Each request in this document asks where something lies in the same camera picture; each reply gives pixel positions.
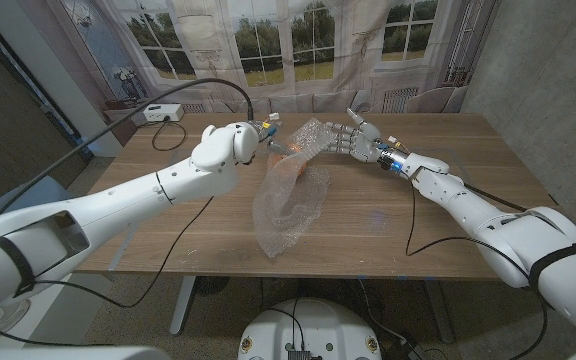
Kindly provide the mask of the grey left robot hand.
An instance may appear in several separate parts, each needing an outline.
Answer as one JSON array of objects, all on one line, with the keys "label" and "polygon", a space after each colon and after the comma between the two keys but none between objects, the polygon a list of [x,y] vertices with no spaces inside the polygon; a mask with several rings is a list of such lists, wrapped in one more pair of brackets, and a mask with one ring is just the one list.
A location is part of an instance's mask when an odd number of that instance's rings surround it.
[{"label": "grey left robot hand", "polygon": [[290,156],[297,152],[297,150],[294,147],[290,147],[286,141],[275,138],[283,126],[283,123],[280,121],[280,115],[277,112],[270,113],[265,120],[249,119],[248,123],[257,131],[259,142],[267,143],[267,149],[271,153]]}]

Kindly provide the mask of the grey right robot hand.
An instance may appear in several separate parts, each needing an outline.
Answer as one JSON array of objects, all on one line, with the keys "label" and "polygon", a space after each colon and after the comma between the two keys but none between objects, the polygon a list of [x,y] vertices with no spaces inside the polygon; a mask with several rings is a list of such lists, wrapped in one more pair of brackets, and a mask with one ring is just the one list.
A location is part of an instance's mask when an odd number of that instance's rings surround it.
[{"label": "grey right robot hand", "polygon": [[384,170],[401,172],[410,153],[396,140],[393,145],[384,142],[380,130],[352,109],[348,108],[347,113],[355,126],[335,122],[325,123],[333,131],[334,139],[324,151],[347,154],[360,162],[377,163]]}]

